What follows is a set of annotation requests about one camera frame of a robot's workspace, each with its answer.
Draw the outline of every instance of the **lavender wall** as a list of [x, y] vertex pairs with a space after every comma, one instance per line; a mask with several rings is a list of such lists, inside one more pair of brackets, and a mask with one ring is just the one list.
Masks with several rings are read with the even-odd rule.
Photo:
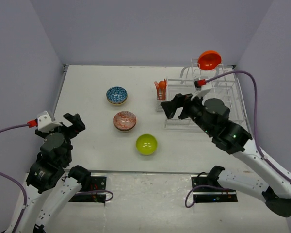
[[[51, 109], [62, 64], [28, 0], [0, 0], [0, 129]], [[0, 134], [0, 171], [23, 181], [41, 141], [33, 129]], [[0, 232], [10, 222], [19, 188], [0, 177]]]
[[[262, 147], [291, 171], [291, 0], [274, 0], [236, 67], [257, 79]], [[253, 125], [252, 83], [242, 75], [240, 82]]]
[[64, 63], [188, 65], [243, 54], [272, 0], [31, 0]]

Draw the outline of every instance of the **white wire dish rack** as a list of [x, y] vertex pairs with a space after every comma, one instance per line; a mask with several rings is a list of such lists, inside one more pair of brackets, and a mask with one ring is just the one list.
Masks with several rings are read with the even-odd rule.
[[[197, 66], [197, 58], [192, 58], [192, 64], [183, 68], [179, 79], [169, 79], [167, 77], [166, 100], [170, 101], [175, 94], [195, 93], [195, 80], [210, 79], [218, 74], [232, 71], [232, 66], [219, 65], [214, 70], [200, 70]], [[245, 111], [241, 89], [238, 79], [234, 74], [223, 76], [215, 81], [210, 82], [212, 90], [204, 96], [204, 101], [211, 98], [221, 99], [225, 106], [231, 109], [229, 119], [250, 130]], [[157, 111], [163, 111], [160, 107], [161, 101], [158, 100]], [[180, 120], [182, 108], [177, 109], [173, 119], [165, 121], [165, 128], [171, 130], [202, 130], [191, 119]]]

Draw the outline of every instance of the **blue patterned bowl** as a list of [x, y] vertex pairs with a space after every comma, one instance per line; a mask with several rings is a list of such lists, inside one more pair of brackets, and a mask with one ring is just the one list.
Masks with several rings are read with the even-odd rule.
[[127, 99], [127, 91], [119, 86], [111, 87], [107, 91], [107, 99], [112, 104], [122, 104]]

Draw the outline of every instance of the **white table surface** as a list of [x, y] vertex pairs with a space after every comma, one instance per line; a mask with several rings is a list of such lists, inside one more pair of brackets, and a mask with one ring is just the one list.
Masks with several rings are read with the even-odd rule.
[[108, 174], [106, 184], [114, 192], [114, 199], [106, 206], [68, 203], [48, 233], [289, 232], [285, 218], [240, 192], [239, 202], [199, 203], [185, 208], [190, 175]]
[[[216, 148], [204, 133], [180, 132], [164, 128], [166, 116], [156, 112], [154, 81], [178, 78], [182, 67], [69, 66], [55, 117], [79, 113], [86, 130], [72, 140], [71, 166], [89, 170], [201, 172], [214, 165], [250, 170], [233, 156]], [[106, 91], [121, 86], [128, 92], [120, 106], [110, 104]], [[113, 125], [114, 115], [133, 112], [137, 124], [131, 132], [120, 132]], [[142, 156], [135, 149], [138, 136], [150, 133], [159, 143], [154, 155]]]
[[[163, 129], [165, 115], [155, 111], [153, 82], [166, 76], [177, 78], [181, 69], [69, 66], [55, 116], [62, 120], [66, 112], [79, 113], [86, 125], [86, 130], [72, 141], [71, 166], [108, 171], [201, 172], [221, 165], [254, 176], [247, 173], [250, 169], [245, 164], [217, 149], [205, 134]], [[127, 102], [118, 107], [105, 97], [108, 88], [117, 85], [129, 94]], [[137, 116], [132, 132], [121, 133], [113, 126], [113, 116], [122, 110]], [[135, 140], [142, 133], [157, 137], [159, 149], [155, 155], [145, 157], [135, 151]], [[185, 208], [185, 196], [192, 188], [189, 174], [105, 175], [106, 189], [114, 193], [113, 200], [106, 206], [68, 203], [48, 233], [289, 232], [285, 218], [240, 192], [236, 203], [199, 203]]]

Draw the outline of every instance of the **black mounting plate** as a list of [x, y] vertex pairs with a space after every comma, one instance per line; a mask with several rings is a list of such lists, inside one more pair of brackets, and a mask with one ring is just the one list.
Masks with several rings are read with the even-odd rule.
[[[107, 177], [105, 176], [91, 176], [90, 185], [83, 187], [80, 192], [87, 192], [93, 190], [105, 190]], [[97, 202], [105, 203], [106, 194], [88, 194], [72, 197], [69, 202]]]
[[[192, 188], [208, 184], [206, 175], [193, 176], [191, 181]], [[200, 188], [193, 192], [193, 201], [195, 203], [238, 202], [235, 190], [229, 189], [227, 192], [222, 192], [211, 188]]]

